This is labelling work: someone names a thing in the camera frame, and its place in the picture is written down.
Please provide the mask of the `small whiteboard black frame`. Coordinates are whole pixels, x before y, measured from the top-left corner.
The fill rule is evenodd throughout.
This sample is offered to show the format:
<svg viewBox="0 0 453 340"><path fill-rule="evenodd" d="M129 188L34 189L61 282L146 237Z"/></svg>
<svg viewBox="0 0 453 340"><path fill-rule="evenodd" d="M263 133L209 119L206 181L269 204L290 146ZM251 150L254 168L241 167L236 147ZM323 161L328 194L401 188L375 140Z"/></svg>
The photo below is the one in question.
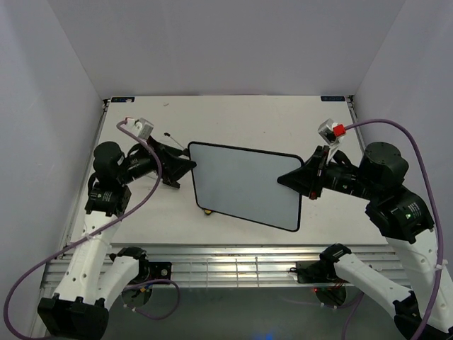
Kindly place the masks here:
<svg viewBox="0 0 453 340"><path fill-rule="evenodd" d="M304 164L294 154L192 141L188 144L199 208L296 232L302 195L277 182Z"/></svg>

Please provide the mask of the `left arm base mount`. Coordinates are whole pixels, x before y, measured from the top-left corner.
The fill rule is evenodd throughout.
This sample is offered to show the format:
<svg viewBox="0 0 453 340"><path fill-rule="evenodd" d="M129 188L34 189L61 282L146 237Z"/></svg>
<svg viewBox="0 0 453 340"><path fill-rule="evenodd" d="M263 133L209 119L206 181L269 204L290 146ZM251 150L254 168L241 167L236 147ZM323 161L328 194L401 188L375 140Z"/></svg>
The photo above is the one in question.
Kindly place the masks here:
<svg viewBox="0 0 453 340"><path fill-rule="evenodd" d="M133 280L134 283L143 283L145 281L171 279L172 273L171 262L163 261L141 261L139 263L139 273Z"/></svg>

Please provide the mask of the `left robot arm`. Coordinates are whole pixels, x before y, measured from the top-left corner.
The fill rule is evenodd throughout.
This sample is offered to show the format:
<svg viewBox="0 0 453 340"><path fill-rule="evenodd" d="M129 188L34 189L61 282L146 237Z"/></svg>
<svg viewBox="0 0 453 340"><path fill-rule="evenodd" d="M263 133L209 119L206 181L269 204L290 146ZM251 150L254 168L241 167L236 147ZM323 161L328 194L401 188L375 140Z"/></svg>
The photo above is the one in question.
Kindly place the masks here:
<svg viewBox="0 0 453 340"><path fill-rule="evenodd" d="M175 148L149 137L124 153L116 142L100 143L93 152L88 180L84 227L71 261L52 297L44 297L38 314L53 336L67 339L101 339L109 310L127 286L141 294L151 280L145 250L125 247L109 252L120 218L132 196L129 184L151 172L167 186L194 169L187 148Z"/></svg>

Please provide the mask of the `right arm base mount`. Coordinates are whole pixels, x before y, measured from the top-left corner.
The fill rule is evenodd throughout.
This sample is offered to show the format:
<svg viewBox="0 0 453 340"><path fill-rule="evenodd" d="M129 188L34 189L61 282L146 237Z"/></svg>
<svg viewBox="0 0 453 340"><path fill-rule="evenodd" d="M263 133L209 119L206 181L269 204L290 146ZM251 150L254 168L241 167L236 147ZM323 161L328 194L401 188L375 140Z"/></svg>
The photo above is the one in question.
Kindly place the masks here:
<svg viewBox="0 0 453 340"><path fill-rule="evenodd" d="M333 283L338 280L333 265L325 261L297 261L289 269L298 283Z"/></svg>

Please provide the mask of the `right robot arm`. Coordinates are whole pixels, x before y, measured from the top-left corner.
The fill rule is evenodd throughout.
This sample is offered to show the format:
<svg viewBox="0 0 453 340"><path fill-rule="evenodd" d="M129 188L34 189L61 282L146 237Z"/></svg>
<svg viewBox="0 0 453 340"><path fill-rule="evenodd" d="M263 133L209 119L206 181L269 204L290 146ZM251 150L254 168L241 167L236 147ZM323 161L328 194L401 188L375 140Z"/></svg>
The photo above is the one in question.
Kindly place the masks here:
<svg viewBox="0 0 453 340"><path fill-rule="evenodd" d="M277 182L311 200L320 198L323 189L367 200L366 216L393 248L410 285L393 282L340 243L322 251L312 265L296 265L298 279L353 284L386 310L406 339L415 335L424 316L429 319L419 339L451 339L452 278L447 269L436 267L439 246L425 201L403 185L408 162L386 142L367 145L359 166L343 152L329 160L329 150L318 146L304 165Z"/></svg>

